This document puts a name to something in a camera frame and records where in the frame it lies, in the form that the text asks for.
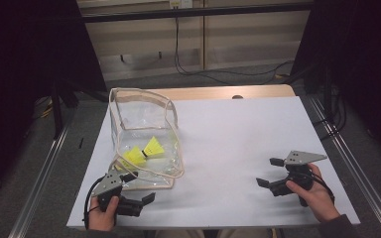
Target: hand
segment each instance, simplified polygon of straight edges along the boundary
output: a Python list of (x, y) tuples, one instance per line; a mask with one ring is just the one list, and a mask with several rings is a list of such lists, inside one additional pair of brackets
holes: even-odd
[[(313, 164), (308, 164), (312, 172), (321, 177), (320, 170)], [(304, 190), (295, 182), (288, 180), (286, 186), (294, 193), (303, 198), (311, 208), (319, 222), (326, 222), (340, 216), (327, 193), (326, 188), (314, 181), (310, 190)]]
[(91, 198), (89, 204), (89, 227), (90, 230), (111, 231), (114, 227), (114, 217), (116, 213), (119, 197), (113, 196), (110, 199), (106, 212), (100, 210), (97, 197)]

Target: white tabletop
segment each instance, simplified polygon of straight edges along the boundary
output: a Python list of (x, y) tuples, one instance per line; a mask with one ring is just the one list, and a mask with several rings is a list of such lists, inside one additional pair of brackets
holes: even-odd
[[(139, 229), (287, 227), (318, 224), (295, 194), (273, 196), (255, 178), (275, 181), (285, 168), (270, 158), (290, 151), (324, 154), (299, 97), (174, 101), (185, 174), (172, 189), (155, 190), (156, 199), (140, 217), (119, 216), (117, 225)], [(86, 194), (112, 160), (110, 118), (103, 121), (94, 152), (72, 208), (68, 227), (83, 228)], [(315, 163), (335, 194), (335, 205), (353, 224), (359, 219), (330, 160)], [(140, 199), (149, 190), (124, 191)]]

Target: cable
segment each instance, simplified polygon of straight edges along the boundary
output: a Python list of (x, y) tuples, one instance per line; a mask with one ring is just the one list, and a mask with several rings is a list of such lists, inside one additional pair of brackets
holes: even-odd
[(330, 69), (328, 65), (324, 68), (324, 88), (323, 88), (323, 110), (326, 117), (330, 117), (332, 114), (332, 77), (330, 76)]
[[(350, 20), (349, 20), (349, 23), (348, 23), (348, 28), (347, 28), (347, 31), (345, 32), (344, 36), (343, 36), (343, 39), (342, 39), (342, 44), (343, 45), (347, 38), (348, 38), (348, 35), (350, 33), (350, 30), (351, 30), (351, 27), (352, 27), (352, 23), (353, 23), (353, 20), (354, 20), (354, 17), (355, 17), (355, 14), (356, 14), (356, 11), (357, 11), (357, 8), (358, 8), (358, 0), (356, 0), (355, 2), (355, 5), (354, 5), (354, 9), (353, 9), (353, 12), (352, 12), (352, 15), (350, 17)], [(220, 83), (224, 83), (224, 84), (227, 84), (227, 85), (232, 85), (231, 83), (229, 82), (225, 82), (225, 81), (221, 81), (221, 80), (218, 80), (214, 77), (211, 77), (211, 76), (208, 76), (208, 75), (205, 75), (205, 74), (202, 74), (202, 71), (198, 71), (198, 72), (188, 72), (186, 70), (184, 70), (182, 68), (182, 66), (180, 65), (180, 62), (179, 62), (179, 54), (178, 54), (178, 43), (179, 43), (179, 20), (178, 18), (176, 18), (176, 53), (175, 53), (175, 65), (176, 65), (176, 69), (178, 71), (178, 73), (182, 74), (182, 75), (200, 75), (200, 76), (204, 76), (204, 77), (208, 77), (208, 78), (211, 78), (217, 82), (220, 82)], [(327, 50), (325, 51), (324, 54), (318, 52), (314, 57), (313, 59), (316, 59), (317, 56), (324, 56), (324, 58), (322, 59), (319, 59), (319, 60), (314, 60), (315, 62), (312, 63), (311, 65), (309, 65), (308, 67), (306, 67), (305, 69), (303, 70), (300, 70), (298, 72), (296, 72), (294, 75), (290, 76), (289, 78), (287, 78), (284, 82), (284, 84), (292, 84), (294, 83), (295, 81), (297, 81), (298, 79), (302, 78), (302, 76), (305, 74), (305, 73), (308, 73), (310, 71), (312, 71), (313, 69), (317, 68), (318, 66), (320, 65), (327, 65), (329, 62), (332, 62), (333, 59), (330, 59), (329, 58), (329, 54), (331, 53), (331, 49), (332, 47), (329, 47), (327, 48)], [(280, 67), (281, 65), (279, 65), (278, 67), (272, 69), (272, 70), (269, 70), (269, 71), (265, 71), (265, 72), (260, 72), (260, 73), (239, 73), (239, 72), (233, 72), (233, 71), (225, 71), (225, 70), (212, 70), (212, 72), (226, 72), (226, 73), (234, 73), (234, 74), (238, 74), (238, 75), (248, 75), (248, 76), (254, 76), (254, 75), (260, 75), (260, 74), (266, 74), (266, 73), (269, 73), (269, 72), (276, 72), (276, 70)], [(266, 84), (266, 83), (269, 83), (271, 82), (272, 80), (274, 79), (274, 75), (272, 76), (271, 79), (269, 79), (268, 81), (265, 81), (261, 84)]]
[(314, 126), (317, 126), (319, 125), (320, 123), (322, 122), (325, 122), (325, 121), (333, 121), (333, 118), (337, 115), (339, 115), (340, 113), (340, 110), (339, 110), (339, 98), (340, 98), (340, 93), (336, 94), (336, 95), (333, 95), (334, 97), (336, 97), (335, 101), (333, 102), (333, 110), (332, 110), (332, 114), (330, 116), (327, 116), (319, 121), (316, 121), (316, 122), (312, 122), (312, 124)]
[[(340, 1), (338, 4), (342, 6), (344, 1)], [(288, 78), (285, 82), (285, 84), (292, 84), (296, 80), (302, 78), (302, 76), (305, 73), (309, 73), (312, 70), (315, 69), (321, 69), (323, 67), (327, 67), (330, 63), (332, 63), (335, 60), (335, 56), (341, 51), (341, 48), (346, 43), (348, 39), (348, 35), (351, 31), (352, 24), (355, 18), (355, 14), (358, 8), (359, 1), (356, 0), (355, 5), (353, 7), (352, 15), (350, 16), (348, 28), (342, 37), (338, 37), (337, 34), (335, 34), (334, 37), (330, 40), (330, 43), (328, 43), (326, 46), (322, 47), (319, 51), (316, 52), (315, 55), (312, 56), (311, 64), (307, 66), (305, 69), (300, 70), (296, 72), (294, 75), (292, 75), (290, 78)], [(337, 40), (342, 38), (342, 42), (340, 44), (340, 47), (336, 46)]]
[(326, 189), (326, 191), (329, 194), (329, 197), (332, 200), (332, 202), (335, 202), (335, 196), (333, 195), (332, 190), (329, 188), (329, 186), (326, 184), (326, 182), (324, 182), (324, 180), (320, 176), (315, 175), (315, 174), (308, 175), (308, 174), (305, 174), (305, 173), (298, 173), (298, 172), (291, 172), (291, 174), (292, 175), (303, 176), (303, 177), (306, 177), (308, 179), (311, 179), (311, 180), (319, 183), (320, 185), (322, 185)]
[(88, 194), (86, 195), (86, 199), (85, 199), (85, 205), (84, 205), (84, 218), (82, 219), (82, 221), (84, 222), (84, 225), (85, 225), (85, 229), (88, 230), (88, 225), (89, 225), (89, 212), (92, 211), (93, 209), (96, 209), (97, 207), (99, 206), (96, 206), (96, 207), (93, 207), (91, 208), (89, 211), (88, 211), (88, 202), (89, 202), (89, 198), (91, 197), (91, 193), (92, 191), (94, 190), (94, 188), (104, 179), (105, 176), (99, 178), (98, 180), (96, 180), (91, 188), (89, 189), (88, 191)]
[(242, 73), (242, 72), (235, 72), (235, 71), (228, 71), (228, 70), (210, 70), (210, 71), (196, 71), (196, 72), (189, 72), (189, 71), (186, 71), (182, 66), (181, 66), (181, 63), (180, 63), (180, 60), (179, 60), (179, 19), (176, 18), (176, 48), (175, 48), (175, 66), (176, 66), (176, 70), (178, 73), (180, 73), (181, 75), (185, 75), (185, 76), (191, 76), (191, 75), (200, 75), (200, 76), (204, 76), (204, 77), (208, 77), (214, 81), (217, 81), (217, 82), (220, 82), (220, 83), (224, 83), (224, 84), (227, 84), (227, 85), (233, 85), (229, 82), (225, 82), (225, 81), (222, 81), (222, 80), (219, 80), (217, 78), (214, 78), (212, 76), (209, 76), (209, 75), (206, 75), (204, 73), (209, 73), (209, 72), (223, 72), (223, 73), (231, 73), (231, 74), (237, 74), (237, 75), (244, 75), (244, 76), (257, 76), (257, 75), (262, 75), (262, 74), (267, 74), (267, 73), (270, 73), (270, 72), (274, 72), (274, 74), (272, 75), (271, 79), (265, 81), (265, 82), (262, 82), (262, 84), (266, 84), (266, 83), (269, 83), (271, 82), (274, 78), (275, 78), (275, 74), (277, 72), (277, 70), (286, 65), (286, 64), (289, 64), (289, 63), (293, 63), (294, 61), (293, 60), (287, 60), (283, 63), (280, 63), (279, 65), (277, 65), (275, 68), (273, 69), (270, 69), (270, 70), (267, 70), (267, 71), (263, 71), (263, 72), (257, 72), (257, 73)]
[(342, 114), (342, 118), (341, 118), (342, 125), (339, 125), (341, 123), (340, 123), (340, 121), (338, 121), (338, 123), (336, 125), (334, 125), (334, 128), (336, 128), (336, 129), (331, 127), (331, 131), (329, 133), (327, 133), (325, 136), (320, 138), (321, 141), (323, 141), (327, 138), (330, 138), (331, 136), (335, 136), (337, 133), (339, 133), (345, 127), (346, 120), (347, 120), (347, 112), (346, 112), (346, 107), (345, 107), (345, 101), (343, 99), (342, 99), (342, 108), (343, 108), (343, 114)]

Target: clear plastic container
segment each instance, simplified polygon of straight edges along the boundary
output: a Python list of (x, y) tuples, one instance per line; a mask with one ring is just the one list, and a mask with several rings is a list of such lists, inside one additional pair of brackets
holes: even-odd
[(112, 88), (109, 97), (115, 157), (110, 170), (138, 172), (124, 189), (171, 188), (185, 172), (173, 102), (135, 88)]

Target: yellow triangular piece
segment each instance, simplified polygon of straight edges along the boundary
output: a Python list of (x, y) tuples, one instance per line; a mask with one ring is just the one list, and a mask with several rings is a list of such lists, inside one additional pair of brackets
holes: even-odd
[[(122, 156), (123, 158), (127, 159), (130, 163), (132, 163), (135, 166), (139, 166), (146, 162), (144, 155), (141, 153), (141, 150), (137, 146), (132, 148), (132, 150), (130, 151), (126, 151), (125, 153), (123, 153)], [(118, 159), (117, 161), (120, 162), (122, 166), (124, 166), (128, 170), (134, 169), (134, 167), (132, 167), (129, 163), (127, 163), (124, 160)], [(118, 171), (122, 170), (122, 168), (120, 168), (119, 166), (115, 166), (115, 167)]]
[(148, 145), (145, 147), (144, 153), (145, 153), (145, 155), (147, 157), (149, 157), (149, 156), (154, 156), (154, 155), (158, 155), (158, 154), (163, 154), (164, 153), (164, 149), (160, 145), (160, 143), (157, 140), (157, 138), (153, 137), (153, 138), (151, 138), (151, 140), (148, 143)]

